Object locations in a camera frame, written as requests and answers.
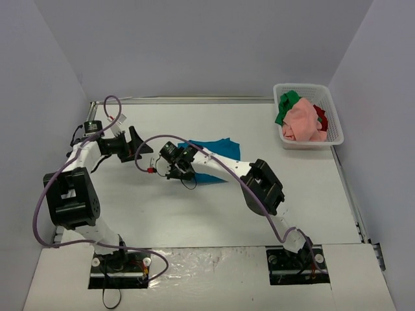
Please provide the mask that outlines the blue t shirt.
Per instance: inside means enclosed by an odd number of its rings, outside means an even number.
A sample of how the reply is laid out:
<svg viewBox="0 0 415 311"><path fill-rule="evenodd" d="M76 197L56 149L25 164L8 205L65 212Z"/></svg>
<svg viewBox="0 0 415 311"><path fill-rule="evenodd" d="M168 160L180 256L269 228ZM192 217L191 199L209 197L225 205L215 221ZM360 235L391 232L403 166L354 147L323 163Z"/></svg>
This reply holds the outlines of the blue t shirt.
<svg viewBox="0 0 415 311"><path fill-rule="evenodd" d="M217 153L220 156L228 157L234 160L241 159L241 149L239 143L233 142L229 137L222 138L217 141L194 141L191 143L197 144L208 150ZM217 178L209 174L195 174L195 181L200 184L223 183L225 180Z"/></svg>

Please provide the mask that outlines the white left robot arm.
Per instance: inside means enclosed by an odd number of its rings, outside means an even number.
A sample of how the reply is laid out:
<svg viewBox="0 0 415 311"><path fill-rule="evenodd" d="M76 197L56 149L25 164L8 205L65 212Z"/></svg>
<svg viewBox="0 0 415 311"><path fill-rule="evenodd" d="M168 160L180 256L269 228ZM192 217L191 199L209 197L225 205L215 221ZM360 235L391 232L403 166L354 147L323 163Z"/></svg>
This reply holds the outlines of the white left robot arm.
<svg viewBox="0 0 415 311"><path fill-rule="evenodd" d="M125 250L122 237L112 231L101 218L101 205L91 180L91 174L99 165L116 155L126 163L151 154L153 149L145 144L133 126L128 127L130 140L117 122L110 130L113 136L105 138L101 121L83 124L84 135L72 142L67 155L66 167L53 179L49 173L43 177L47 189L45 197L52 223L82 235L93 242L95 255L107 260L116 271L130 265L130 254Z"/></svg>

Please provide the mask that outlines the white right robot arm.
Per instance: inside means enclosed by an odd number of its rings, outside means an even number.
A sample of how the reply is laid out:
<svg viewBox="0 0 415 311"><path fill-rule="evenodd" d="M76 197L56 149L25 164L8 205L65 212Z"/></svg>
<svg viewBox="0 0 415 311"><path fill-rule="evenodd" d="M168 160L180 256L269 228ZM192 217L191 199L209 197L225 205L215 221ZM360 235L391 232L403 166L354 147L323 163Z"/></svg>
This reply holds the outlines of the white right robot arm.
<svg viewBox="0 0 415 311"><path fill-rule="evenodd" d="M207 174L238 183L247 207L267 219L273 234L287 252L289 263L301 268L310 261L309 239L286 221L284 211L278 211L279 205L285 201L283 185L266 161L243 162L197 144L179 147L170 141L164 144L160 156L168 163L168 179L189 181L197 174Z"/></svg>

